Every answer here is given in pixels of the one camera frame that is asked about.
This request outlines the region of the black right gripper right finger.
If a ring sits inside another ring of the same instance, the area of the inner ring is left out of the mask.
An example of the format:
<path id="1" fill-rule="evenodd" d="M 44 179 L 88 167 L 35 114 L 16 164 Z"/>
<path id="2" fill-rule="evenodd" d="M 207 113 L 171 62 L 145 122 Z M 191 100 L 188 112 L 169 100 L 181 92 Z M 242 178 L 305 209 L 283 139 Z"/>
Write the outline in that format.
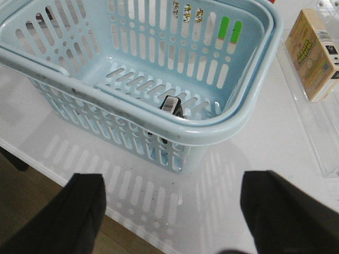
<path id="1" fill-rule="evenodd" d="M 258 253 L 338 253 L 338 213 L 272 170 L 244 172 L 240 207 Z"/>

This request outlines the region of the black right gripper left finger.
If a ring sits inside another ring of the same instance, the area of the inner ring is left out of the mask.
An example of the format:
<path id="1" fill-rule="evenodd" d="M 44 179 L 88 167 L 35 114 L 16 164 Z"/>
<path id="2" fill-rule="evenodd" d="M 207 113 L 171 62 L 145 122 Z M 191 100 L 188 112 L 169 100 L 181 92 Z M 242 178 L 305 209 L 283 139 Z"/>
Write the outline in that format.
<path id="1" fill-rule="evenodd" d="M 106 210 L 101 174 L 73 174 L 64 188 L 1 253 L 92 253 Z"/>

